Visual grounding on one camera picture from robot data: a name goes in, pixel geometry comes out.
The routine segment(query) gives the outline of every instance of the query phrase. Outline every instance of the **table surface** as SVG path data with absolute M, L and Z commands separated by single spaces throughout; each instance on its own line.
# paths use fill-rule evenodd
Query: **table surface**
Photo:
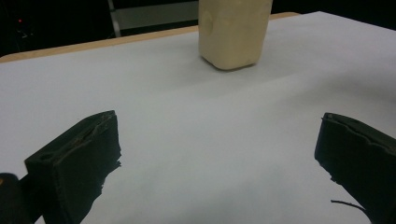
M 83 223 L 369 223 L 314 150 L 325 112 L 396 136 L 395 62 L 396 32 L 317 12 L 270 21 L 231 72 L 196 32 L 1 63 L 0 170 L 114 109 L 122 167 Z
M 295 13 L 295 12 L 276 13 L 276 14 L 270 15 L 270 20 L 286 18 L 286 17 L 291 17 L 291 16 L 297 16 L 297 15 L 299 15 L 299 14 Z M 152 33 L 147 33 L 147 34 L 142 34 L 142 35 L 129 35 L 129 36 L 120 37 L 120 38 L 112 38 L 112 39 L 107 39 L 107 40 L 92 41 L 92 42 L 88 42 L 88 43 L 82 43 L 82 44 L 76 44 L 76 45 L 70 45 L 70 46 L 62 46 L 62 47 L 58 47 L 58 48 L 25 51 L 25 52 L 5 55 L 0 58 L 0 63 L 7 63 L 7 62 L 13 62 L 13 61 L 17 61 L 17 60 L 31 59 L 31 58 L 37 58 L 37 57 L 43 57 L 43 56 L 50 56 L 50 55 L 61 54 L 61 53 L 76 52 L 76 51 L 81 51 L 81 50 L 86 50 L 86 49 L 97 49 L 97 48 L 102 48 L 102 47 L 132 43 L 132 42 L 136 42 L 136 41 L 160 38 L 160 37 L 165 37 L 165 36 L 169 36 L 169 35 L 182 35 L 182 34 L 197 32 L 197 31 L 198 31 L 198 26 L 189 26 L 189 27 L 183 27 L 183 28 L 179 28 L 179 29 L 152 32 Z

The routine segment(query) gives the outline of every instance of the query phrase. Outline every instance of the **beige block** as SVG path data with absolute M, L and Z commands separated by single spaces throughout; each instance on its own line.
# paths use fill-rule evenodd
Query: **beige block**
M 256 63 L 272 0 L 200 0 L 200 54 L 222 70 Z

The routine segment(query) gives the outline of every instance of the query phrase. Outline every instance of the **wooden table edge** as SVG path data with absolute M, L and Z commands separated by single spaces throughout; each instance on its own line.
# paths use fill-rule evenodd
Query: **wooden table edge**
M 295 13 L 295 12 L 276 13 L 276 14 L 270 15 L 270 20 L 287 18 L 287 17 L 297 16 L 297 15 L 300 15 L 300 14 Z M 120 45 L 120 44 L 132 43 L 132 42 L 136 42 L 136 41 L 166 37 L 166 36 L 170 36 L 170 35 L 182 35 L 182 34 L 187 34 L 187 33 L 196 32 L 196 31 L 198 31 L 198 26 L 189 26 L 189 27 L 183 27 L 183 28 L 178 28 L 178 29 L 173 29 L 173 30 L 152 32 L 152 33 L 146 33 L 146 34 L 142 34 L 142 35 L 129 35 L 129 36 L 124 36 L 124 37 L 119 37 L 119 38 L 98 40 L 98 41 L 93 41 L 93 42 L 88 42 L 88 43 L 62 46 L 62 47 L 51 48 L 51 49 L 38 49 L 38 50 L 32 50 L 32 51 L 25 51 L 25 52 L 19 52 L 19 53 L 5 55 L 0 58 L 0 63 L 8 63 L 8 62 L 24 60 L 24 59 L 45 57 L 45 56 L 69 53 L 69 52 L 76 52 L 76 51 L 81 51 L 81 50 L 86 50 L 86 49 L 97 49 L 97 48 L 103 48 L 103 47 L 109 47 L 109 46 L 116 46 L 116 45 Z

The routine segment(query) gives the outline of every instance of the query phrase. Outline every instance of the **white paper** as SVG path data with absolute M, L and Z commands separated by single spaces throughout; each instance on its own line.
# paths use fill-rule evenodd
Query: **white paper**
M 370 223 L 314 160 L 333 112 L 396 136 L 396 32 L 322 12 L 270 21 L 220 72 L 198 34 L 0 64 L 0 170 L 116 110 L 122 167 L 83 223 Z

